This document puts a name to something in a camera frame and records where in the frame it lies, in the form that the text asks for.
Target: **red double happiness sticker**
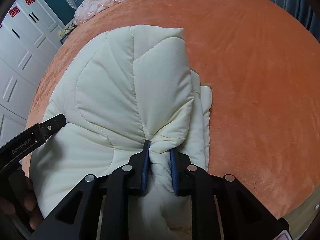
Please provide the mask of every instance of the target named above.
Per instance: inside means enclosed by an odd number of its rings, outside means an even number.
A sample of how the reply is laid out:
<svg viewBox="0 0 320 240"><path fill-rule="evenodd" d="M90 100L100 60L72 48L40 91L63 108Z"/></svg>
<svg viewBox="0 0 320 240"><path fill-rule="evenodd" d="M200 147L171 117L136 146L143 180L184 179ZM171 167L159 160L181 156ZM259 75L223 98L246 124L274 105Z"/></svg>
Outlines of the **red double happiness sticker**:
<svg viewBox="0 0 320 240"><path fill-rule="evenodd" d="M18 13L20 12L19 8L17 6L13 7L10 11L9 14L13 18L15 17Z"/></svg>
<svg viewBox="0 0 320 240"><path fill-rule="evenodd" d="M30 5L35 2L35 0L25 0L25 1L26 1L27 5Z"/></svg>

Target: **human hand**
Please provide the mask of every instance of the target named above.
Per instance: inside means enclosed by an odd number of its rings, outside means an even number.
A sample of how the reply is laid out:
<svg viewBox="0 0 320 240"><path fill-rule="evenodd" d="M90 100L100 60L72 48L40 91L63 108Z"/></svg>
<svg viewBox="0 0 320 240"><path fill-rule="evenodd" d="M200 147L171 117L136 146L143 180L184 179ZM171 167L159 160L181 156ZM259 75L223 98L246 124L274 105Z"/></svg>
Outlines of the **human hand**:
<svg viewBox="0 0 320 240"><path fill-rule="evenodd" d="M24 198L24 206L31 212L30 226L35 230L44 219L38 207L36 195L33 192L32 181L28 177L25 178L27 192ZM0 197L0 210L6 215L13 215L15 213L14 205L3 197Z"/></svg>

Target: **orange fleece blanket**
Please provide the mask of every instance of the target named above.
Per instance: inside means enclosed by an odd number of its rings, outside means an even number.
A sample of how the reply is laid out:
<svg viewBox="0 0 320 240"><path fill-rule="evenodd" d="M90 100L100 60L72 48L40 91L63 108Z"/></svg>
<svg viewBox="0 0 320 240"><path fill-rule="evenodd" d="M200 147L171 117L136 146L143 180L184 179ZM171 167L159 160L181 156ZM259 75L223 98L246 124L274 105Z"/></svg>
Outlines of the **orange fleece blanket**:
<svg viewBox="0 0 320 240"><path fill-rule="evenodd" d="M299 206L320 182L320 45L268 0L127 0L104 10L60 48L27 126L41 122L89 40L136 24L185 28L190 66L212 85L209 172L234 174L278 218Z"/></svg>

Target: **quilted white comforter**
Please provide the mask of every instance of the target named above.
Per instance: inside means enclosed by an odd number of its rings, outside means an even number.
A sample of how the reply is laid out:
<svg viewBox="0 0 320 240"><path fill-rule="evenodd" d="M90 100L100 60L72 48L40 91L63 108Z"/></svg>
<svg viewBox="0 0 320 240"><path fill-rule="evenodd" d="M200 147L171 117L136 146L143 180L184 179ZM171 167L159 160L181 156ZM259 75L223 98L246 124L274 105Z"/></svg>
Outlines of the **quilted white comforter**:
<svg viewBox="0 0 320 240"><path fill-rule="evenodd" d="M131 198L130 239L191 239L188 197L172 189L168 150L207 169L211 89L190 70L183 28L148 25L87 43L57 84L44 121L67 125L33 152L30 177L46 217L87 174L111 174L150 146L147 195Z"/></svg>

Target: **black gripper frame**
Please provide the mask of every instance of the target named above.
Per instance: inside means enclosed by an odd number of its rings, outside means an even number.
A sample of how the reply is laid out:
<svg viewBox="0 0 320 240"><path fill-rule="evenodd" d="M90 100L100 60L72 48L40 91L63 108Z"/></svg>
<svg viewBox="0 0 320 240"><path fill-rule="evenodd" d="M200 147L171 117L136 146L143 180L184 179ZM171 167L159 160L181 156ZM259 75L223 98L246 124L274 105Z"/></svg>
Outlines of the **black gripper frame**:
<svg viewBox="0 0 320 240"><path fill-rule="evenodd" d="M172 185L177 196L191 195L192 240L273 240L287 222L277 220L233 175L223 178L190 167L187 155L170 151Z"/></svg>
<svg viewBox="0 0 320 240"><path fill-rule="evenodd" d="M43 123L37 123L23 131L0 149L0 196L15 206L16 215L31 233L27 210L20 203L9 183L9 177L21 167L19 163L25 156L43 145L47 139L66 125L66 118L59 114Z"/></svg>
<svg viewBox="0 0 320 240"><path fill-rule="evenodd" d="M101 240L128 240L128 196L147 190L150 142L110 175L86 175L52 210L30 240L96 240L100 209L106 196Z"/></svg>

